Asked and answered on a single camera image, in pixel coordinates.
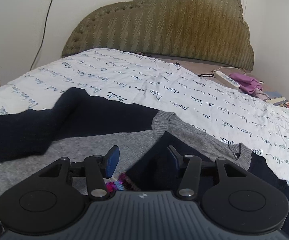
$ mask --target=white wall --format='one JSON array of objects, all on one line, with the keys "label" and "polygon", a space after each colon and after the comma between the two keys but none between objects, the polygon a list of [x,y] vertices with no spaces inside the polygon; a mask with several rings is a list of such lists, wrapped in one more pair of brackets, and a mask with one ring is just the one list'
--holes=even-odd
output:
[{"label": "white wall", "polygon": [[[57,60],[74,28],[95,9],[130,0],[53,0],[35,66]],[[41,43],[50,0],[0,0],[0,83],[29,71]]]},{"label": "white wall", "polygon": [[247,0],[245,20],[254,75],[289,99],[289,0]]}]

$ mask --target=bed sheet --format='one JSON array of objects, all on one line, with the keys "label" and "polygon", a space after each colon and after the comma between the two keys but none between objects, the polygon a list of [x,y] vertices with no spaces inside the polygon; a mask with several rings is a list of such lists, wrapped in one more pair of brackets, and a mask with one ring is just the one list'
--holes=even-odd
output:
[{"label": "bed sheet", "polygon": [[289,109],[155,58],[91,49],[60,59],[0,87],[0,114],[50,109],[70,87],[109,100],[175,112],[222,142],[242,142],[289,184]]}]

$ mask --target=metal screw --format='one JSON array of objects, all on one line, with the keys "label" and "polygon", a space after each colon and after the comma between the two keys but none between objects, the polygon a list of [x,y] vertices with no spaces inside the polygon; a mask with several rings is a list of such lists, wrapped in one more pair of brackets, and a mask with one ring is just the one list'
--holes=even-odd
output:
[{"label": "metal screw", "polygon": [[91,191],[91,195],[94,197],[104,197],[107,195],[107,192],[102,188],[97,188]]},{"label": "metal screw", "polygon": [[182,197],[191,197],[192,195],[194,195],[194,191],[190,188],[183,188],[179,190],[179,195],[181,195]]}]

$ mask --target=cable on wall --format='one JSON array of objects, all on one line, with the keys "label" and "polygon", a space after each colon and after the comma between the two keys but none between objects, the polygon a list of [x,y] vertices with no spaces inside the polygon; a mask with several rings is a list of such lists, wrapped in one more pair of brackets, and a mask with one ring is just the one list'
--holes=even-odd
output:
[{"label": "cable on wall", "polygon": [[42,39],[42,41],[41,41],[41,44],[40,44],[40,47],[39,47],[39,49],[38,49],[38,51],[37,51],[37,54],[36,54],[36,56],[35,56],[35,59],[34,59],[34,61],[33,61],[32,64],[31,64],[30,70],[32,70],[32,67],[34,66],[34,63],[35,63],[35,61],[36,61],[36,59],[37,59],[37,57],[38,57],[38,55],[39,55],[39,53],[40,53],[40,50],[41,50],[41,48],[42,48],[42,46],[43,46],[43,40],[44,40],[44,36],[45,36],[45,33],[46,33],[47,20],[48,20],[48,15],[49,15],[49,11],[50,11],[50,8],[51,8],[52,1],[53,1],[53,0],[50,1],[49,7],[48,7],[48,11],[47,11],[47,15],[46,15],[45,24],[44,24],[44,27],[43,27],[43,39]]}]

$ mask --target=white power strip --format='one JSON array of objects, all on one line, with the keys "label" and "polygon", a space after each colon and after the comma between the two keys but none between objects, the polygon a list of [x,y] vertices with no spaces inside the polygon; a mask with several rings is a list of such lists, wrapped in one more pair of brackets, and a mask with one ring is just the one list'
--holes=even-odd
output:
[{"label": "white power strip", "polygon": [[221,71],[216,71],[214,73],[214,77],[217,78],[217,80],[221,81],[223,84],[225,84],[229,88],[238,90],[240,87],[239,83],[235,82],[232,78],[223,74]]}]

